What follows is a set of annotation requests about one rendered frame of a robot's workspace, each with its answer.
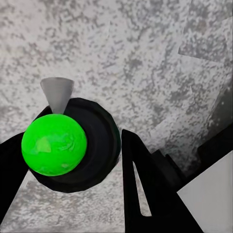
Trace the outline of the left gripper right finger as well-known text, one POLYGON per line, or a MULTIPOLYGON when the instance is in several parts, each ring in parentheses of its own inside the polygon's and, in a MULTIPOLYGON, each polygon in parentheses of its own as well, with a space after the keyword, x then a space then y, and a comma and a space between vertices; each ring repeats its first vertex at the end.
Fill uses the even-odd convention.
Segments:
POLYGON ((121 133, 125 233, 204 233, 140 137, 121 133), (152 216, 141 214, 133 162, 152 216))

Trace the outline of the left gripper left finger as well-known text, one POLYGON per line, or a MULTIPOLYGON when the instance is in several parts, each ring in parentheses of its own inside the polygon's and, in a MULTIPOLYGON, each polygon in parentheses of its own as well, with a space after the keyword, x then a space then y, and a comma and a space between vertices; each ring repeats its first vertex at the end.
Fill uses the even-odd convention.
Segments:
POLYGON ((0 144, 0 225, 29 170, 21 151, 23 135, 0 144))

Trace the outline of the insectifuge atomizer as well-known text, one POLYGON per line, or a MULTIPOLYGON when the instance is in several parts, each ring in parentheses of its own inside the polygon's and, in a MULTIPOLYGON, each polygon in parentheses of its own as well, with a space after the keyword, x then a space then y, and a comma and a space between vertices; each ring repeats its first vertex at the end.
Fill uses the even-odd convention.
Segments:
POLYGON ((74 80, 40 81, 49 106, 24 132, 21 151, 39 183, 53 191, 75 193, 101 183, 116 166, 122 133, 98 103, 71 99, 74 80))

